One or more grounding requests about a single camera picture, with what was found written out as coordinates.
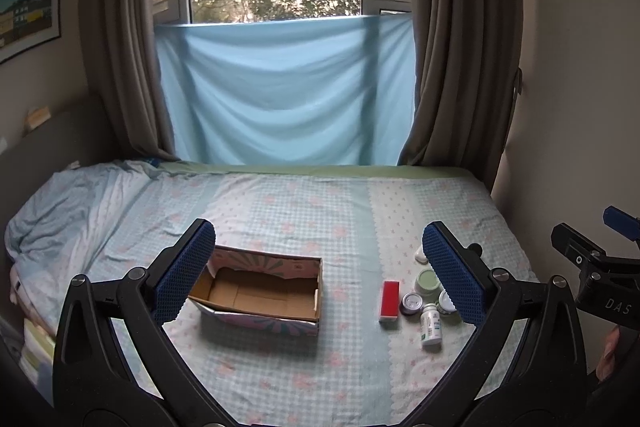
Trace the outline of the left brown curtain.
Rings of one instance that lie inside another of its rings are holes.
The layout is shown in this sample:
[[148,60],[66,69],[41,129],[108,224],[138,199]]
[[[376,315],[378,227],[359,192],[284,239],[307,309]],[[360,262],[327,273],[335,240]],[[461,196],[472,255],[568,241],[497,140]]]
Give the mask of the left brown curtain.
[[152,0],[78,0],[89,90],[103,101],[123,150],[175,160],[156,53]]

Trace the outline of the white earbuds case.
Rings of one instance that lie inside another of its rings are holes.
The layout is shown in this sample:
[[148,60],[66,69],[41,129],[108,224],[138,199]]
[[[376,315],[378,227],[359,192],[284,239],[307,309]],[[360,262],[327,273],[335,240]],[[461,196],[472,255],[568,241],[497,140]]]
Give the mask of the white earbuds case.
[[416,252],[414,253],[414,260],[416,260],[416,262],[420,263],[420,265],[427,265],[428,260],[427,257],[424,254],[423,248],[419,247]]

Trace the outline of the green jar with white lid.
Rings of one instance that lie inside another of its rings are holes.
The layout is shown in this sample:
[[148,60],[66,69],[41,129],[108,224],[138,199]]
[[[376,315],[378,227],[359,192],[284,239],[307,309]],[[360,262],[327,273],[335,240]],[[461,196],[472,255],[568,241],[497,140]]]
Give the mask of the green jar with white lid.
[[439,316],[448,323],[458,323],[460,315],[447,291],[443,289],[437,299],[436,308]]

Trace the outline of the open cardboard box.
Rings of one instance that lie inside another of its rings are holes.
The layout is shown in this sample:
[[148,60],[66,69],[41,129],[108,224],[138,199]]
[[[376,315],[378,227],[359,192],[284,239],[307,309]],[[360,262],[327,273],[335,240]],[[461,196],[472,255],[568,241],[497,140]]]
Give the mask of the open cardboard box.
[[217,246],[189,299],[221,322],[295,337],[316,337],[322,260]]

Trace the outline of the silver-lidded dark jar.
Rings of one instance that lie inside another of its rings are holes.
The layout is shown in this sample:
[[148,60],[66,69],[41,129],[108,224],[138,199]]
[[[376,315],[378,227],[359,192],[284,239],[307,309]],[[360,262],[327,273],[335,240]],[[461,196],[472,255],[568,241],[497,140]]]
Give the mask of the silver-lidded dark jar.
[[401,297],[399,310],[402,315],[405,317],[412,317],[413,315],[419,314],[424,306],[423,297],[411,291],[411,293],[407,293]]

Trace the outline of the red rectangular box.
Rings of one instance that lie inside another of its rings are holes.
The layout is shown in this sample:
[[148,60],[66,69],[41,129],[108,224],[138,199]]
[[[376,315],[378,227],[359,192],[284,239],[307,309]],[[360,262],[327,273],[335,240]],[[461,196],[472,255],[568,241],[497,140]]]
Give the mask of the red rectangular box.
[[380,323],[392,323],[398,319],[400,300],[400,283],[394,280],[384,280],[381,289],[380,311],[378,311]]

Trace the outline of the small white medicine bottle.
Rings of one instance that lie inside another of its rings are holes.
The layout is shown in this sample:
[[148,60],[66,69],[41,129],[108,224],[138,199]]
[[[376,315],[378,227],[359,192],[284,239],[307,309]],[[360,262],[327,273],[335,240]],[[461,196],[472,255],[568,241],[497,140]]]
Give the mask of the small white medicine bottle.
[[423,348],[440,346],[442,344],[442,325],[434,303],[427,303],[421,311],[421,345]]

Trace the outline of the small black-lidded jar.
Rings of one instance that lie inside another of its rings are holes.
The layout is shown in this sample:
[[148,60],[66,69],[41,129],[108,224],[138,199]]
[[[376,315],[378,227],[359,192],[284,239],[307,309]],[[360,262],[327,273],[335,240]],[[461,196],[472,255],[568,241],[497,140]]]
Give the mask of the small black-lidded jar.
[[471,251],[474,251],[475,254],[478,254],[479,256],[481,254],[483,254],[483,247],[480,246],[480,244],[477,243],[472,243],[469,248],[471,249]]

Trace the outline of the brown curtain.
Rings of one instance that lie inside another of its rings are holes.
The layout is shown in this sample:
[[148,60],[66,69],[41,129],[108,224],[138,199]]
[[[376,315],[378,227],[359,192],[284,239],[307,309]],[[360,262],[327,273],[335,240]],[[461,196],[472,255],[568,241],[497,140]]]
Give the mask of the brown curtain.
[[414,118],[402,165],[495,183],[521,78],[523,0],[411,0]]
[[103,101],[123,150],[175,160],[156,53],[152,0],[78,0],[89,90]]

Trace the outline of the right brown curtain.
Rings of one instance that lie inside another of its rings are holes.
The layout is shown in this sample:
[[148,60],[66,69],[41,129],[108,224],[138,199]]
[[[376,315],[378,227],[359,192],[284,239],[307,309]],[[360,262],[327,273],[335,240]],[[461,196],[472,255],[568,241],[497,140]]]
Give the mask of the right brown curtain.
[[495,183],[521,78],[523,0],[411,0],[414,118],[402,165]]

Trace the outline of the pale green lidded jar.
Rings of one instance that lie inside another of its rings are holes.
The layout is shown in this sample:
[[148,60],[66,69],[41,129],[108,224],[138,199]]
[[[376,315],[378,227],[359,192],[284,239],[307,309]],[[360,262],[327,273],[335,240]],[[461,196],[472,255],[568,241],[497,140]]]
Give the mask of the pale green lidded jar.
[[432,268],[424,268],[414,279],[414,290],[426,303],[436,303],[442,291],[442,285]]

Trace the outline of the light blue hanging cloth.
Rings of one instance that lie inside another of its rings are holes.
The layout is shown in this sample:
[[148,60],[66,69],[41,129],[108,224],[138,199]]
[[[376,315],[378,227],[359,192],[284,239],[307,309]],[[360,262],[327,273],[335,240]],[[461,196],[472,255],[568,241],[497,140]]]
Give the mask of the light blue hanging cloth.
[[176,154],[235,166],[393,166],[413,122],[408,14],[160,25]]

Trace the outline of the framed wall picture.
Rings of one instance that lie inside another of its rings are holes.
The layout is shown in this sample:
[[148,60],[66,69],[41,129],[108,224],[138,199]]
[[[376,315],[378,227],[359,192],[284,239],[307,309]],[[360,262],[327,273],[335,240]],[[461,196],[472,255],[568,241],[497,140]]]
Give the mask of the framed wall picture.
[[1,0],[0,62],[61,37],[61,0]]

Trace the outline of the checkered floral bed sheet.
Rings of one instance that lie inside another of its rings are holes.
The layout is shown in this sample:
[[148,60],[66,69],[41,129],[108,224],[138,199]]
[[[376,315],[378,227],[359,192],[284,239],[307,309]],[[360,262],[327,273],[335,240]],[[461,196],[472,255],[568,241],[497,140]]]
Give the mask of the checkered floral bed sheet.
[[149,265],[196,219],[219,245],[317,257],[323,265],[317,337],[244,329],[186,303],[166,333],[205,388],[244,424],[393,425],[433,389],[472,327],[442,326],[426,349],[415,319],[383,325],[382,284],[412,291],[424,228],[445,223],[485,262],[530,281],[534,272],[485,187],[463,173],[384,176],[254,173],[114,162],[57,173],[3,233],[20,293],[49,331],[70,279],[118,279]]

